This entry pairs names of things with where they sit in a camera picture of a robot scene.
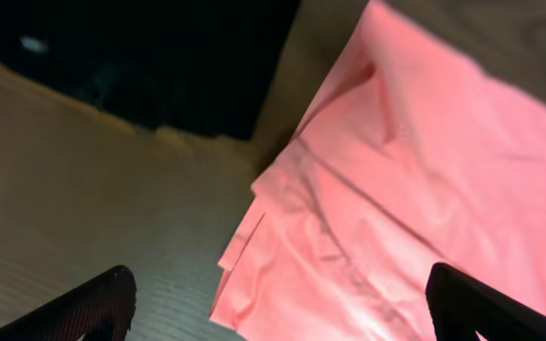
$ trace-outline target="pink fabric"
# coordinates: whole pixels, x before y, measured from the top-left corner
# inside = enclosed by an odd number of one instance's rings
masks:
[[[211,312],[247,339],[434,339],[436,261],[546,314],[546,106],[383,3],[253,190]]]

